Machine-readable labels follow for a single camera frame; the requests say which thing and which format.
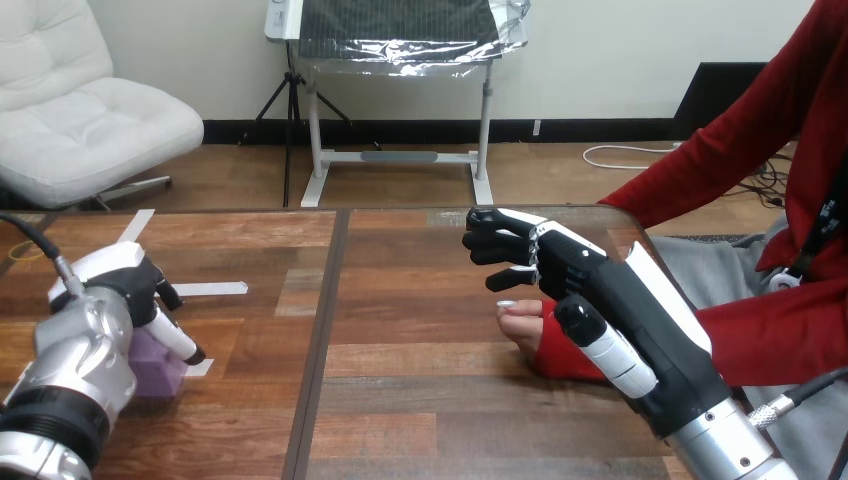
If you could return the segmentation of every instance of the white power cord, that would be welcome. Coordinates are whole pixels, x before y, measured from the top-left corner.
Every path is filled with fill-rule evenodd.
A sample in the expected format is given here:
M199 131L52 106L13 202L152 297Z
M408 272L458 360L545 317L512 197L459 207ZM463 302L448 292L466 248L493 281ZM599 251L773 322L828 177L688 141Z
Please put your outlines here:
M635 167L635 166L630 166L630 165L606 165L606 164L603 164L603 163L596 163L596 162L593 162L592 160L589 160L589 154L594 152L595 150L606 150L606 149L610 149L610 150L631 150L631 151L634 151L634 152L645 152L645 153L671 153L671 152L677 150L677 147L679 147L679 146L680 146L679 143L675 143L674 148L670 148L668 150L657 150L657 149L653 149L653 148L627 147L627 146L623 146L623 145L599 145L597 147L592 147L592 148L586 150L585 152L583 152L583 160L585 160L586 163L588 163L589 165L592 165L592 166L595 166L595 167L600 167L600 168L611 168L611 169L616 169L616 170L647 170L648 167Z

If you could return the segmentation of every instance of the red shirt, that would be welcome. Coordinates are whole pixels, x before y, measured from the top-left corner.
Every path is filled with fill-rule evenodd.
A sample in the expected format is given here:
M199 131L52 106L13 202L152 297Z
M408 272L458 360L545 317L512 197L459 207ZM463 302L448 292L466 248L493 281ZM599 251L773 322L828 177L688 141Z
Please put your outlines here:
M793 263L848 152L848 1L817 0L742 98L601 203L654 226L715 200L799 132L786 192L789 228L767 245L758 270ZM848 365L848 234L826 246L805 281L697 312L729 383L799 383ZM564 359L546 358L552 341L543 336L542 373L597 375L571 375Z

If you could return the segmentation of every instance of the wooden table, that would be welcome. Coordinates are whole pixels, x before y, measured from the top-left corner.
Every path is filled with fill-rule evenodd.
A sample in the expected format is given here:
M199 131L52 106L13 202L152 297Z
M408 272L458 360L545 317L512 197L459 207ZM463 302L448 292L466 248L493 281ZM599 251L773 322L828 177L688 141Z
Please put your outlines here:
M620 257L648 239L606 207L525 209ZM244 281L176 313L214 358L170 402L134 401L97 478L688 478L612 390L533 375L505 341L502 267L475 267L464 209L157 214L139 238L173 283ZM49 217L75 260L132 215ZM12 238L0 225L0 244ZM55 276L0 265L0 393L32 359Z

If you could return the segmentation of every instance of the gray pants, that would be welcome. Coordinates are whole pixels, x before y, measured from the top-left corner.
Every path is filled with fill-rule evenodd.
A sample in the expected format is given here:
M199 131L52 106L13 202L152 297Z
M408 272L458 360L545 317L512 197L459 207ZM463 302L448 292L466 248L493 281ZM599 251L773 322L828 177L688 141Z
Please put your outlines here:
M675 280L696 308L708 308L762 295L776 272L755 271L763 248L780 230L783 217L764 235L730 244L654 237L652 241ZM746 387L754 407L783 393L786 386ZM824 480L848 432L848 385L837 382L768 429L783 458L801 480Z

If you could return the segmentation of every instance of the metal cable connector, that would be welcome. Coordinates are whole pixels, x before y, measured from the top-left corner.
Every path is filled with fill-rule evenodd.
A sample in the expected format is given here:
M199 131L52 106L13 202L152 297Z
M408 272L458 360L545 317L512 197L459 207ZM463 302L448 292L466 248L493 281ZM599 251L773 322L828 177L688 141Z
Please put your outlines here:
M781 395L751 412L748 415L748 420L755 428L762 430L793 409L795 409L795 403L786 395Z
M59 255L53 260L53 265L56 267L56 273L61 277L62 283L65 284L68 294L72 298L80 298L85 291L85 286L83 286L82 280L74 274L71 264L65 260L65 257Z

